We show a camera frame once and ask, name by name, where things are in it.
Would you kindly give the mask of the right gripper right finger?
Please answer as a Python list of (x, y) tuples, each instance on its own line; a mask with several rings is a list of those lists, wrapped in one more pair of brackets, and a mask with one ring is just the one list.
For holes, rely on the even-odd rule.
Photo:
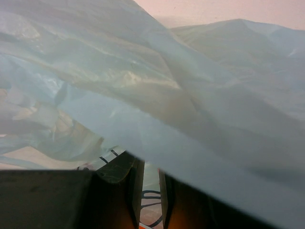
[(272, 229), (159, 170), (165, 229)]

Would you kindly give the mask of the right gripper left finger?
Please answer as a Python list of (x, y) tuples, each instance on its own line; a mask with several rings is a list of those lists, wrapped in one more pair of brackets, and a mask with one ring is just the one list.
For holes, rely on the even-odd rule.
[(144, 162), (127, 152), (93, 170), (4, 170), (3, 229), (136, 229)]

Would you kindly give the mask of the light blue plastic bag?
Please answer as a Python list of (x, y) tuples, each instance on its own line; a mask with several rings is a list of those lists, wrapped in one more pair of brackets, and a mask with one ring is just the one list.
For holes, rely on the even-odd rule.
[(116, 146), (304, 228), (304, 31), (167, 29), (132, 0), (1, 1), (1, 167), (76, 168)]

